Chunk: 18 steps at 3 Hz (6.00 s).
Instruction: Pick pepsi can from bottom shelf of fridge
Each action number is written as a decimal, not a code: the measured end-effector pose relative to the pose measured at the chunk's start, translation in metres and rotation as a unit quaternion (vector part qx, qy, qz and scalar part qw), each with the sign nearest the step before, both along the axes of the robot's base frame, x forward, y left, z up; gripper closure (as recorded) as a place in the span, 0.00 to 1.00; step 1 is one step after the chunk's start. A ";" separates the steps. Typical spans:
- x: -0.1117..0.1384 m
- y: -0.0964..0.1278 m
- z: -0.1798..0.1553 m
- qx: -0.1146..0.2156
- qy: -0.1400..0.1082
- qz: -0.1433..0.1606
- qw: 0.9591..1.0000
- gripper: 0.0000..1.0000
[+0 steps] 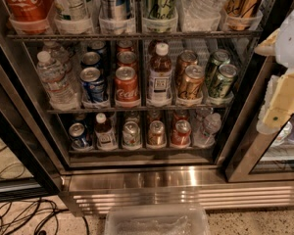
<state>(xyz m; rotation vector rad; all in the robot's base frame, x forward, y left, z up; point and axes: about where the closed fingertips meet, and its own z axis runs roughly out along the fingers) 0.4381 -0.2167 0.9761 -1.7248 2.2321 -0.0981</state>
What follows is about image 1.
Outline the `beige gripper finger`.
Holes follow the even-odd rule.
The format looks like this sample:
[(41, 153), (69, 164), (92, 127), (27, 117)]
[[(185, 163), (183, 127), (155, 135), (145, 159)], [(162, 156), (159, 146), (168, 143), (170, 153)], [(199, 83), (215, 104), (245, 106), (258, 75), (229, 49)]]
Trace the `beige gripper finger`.
[(272, 32), (264, 41), (259, 43), (254, 51), (256, 54), (261, 56), (276, 56), (277, 51), (275, 47), (277, 36), (280, 32), (280, 29), (276, 29), (274, 32)]
[(280, 129), (294, 114), (294, 70), (282, 76), (273, 75), (265, 96), (262, 123), (268, 128)]

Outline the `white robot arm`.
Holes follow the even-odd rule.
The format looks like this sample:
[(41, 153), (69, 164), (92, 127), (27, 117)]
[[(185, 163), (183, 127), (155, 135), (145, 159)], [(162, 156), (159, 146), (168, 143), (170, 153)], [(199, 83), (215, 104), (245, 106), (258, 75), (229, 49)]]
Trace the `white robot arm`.
[(278, 64), (287, 68), (284, 75), (273, 75), (269, 80), (265, 102), (261, 107), (257, 131), (273, 134), (294, 114), (294, 10), (255, 52), (273, 56)]

